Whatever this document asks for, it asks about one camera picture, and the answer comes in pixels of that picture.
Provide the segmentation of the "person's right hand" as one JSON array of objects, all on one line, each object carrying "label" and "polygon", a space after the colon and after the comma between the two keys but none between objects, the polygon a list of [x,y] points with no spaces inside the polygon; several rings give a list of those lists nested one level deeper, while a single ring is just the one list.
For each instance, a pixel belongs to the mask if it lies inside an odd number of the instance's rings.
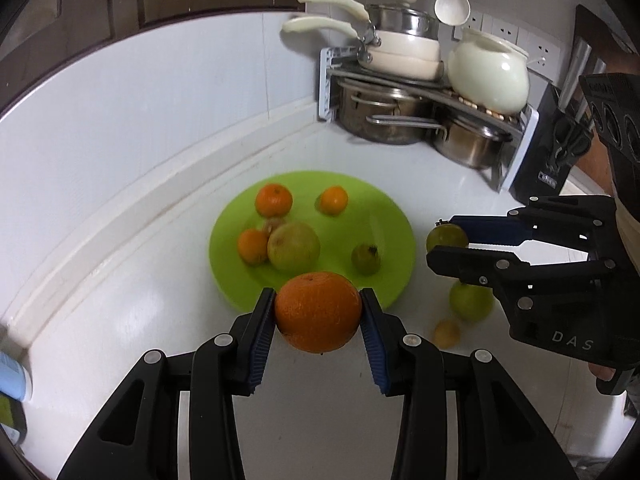
[{"label": "person's right hand", "polygon": [[616,373],[615,368],[593,363],[588,364],[588,370],[590,370],[590,373],[593,374],[595,378],[602,380],[602,382],[610,382]]}]

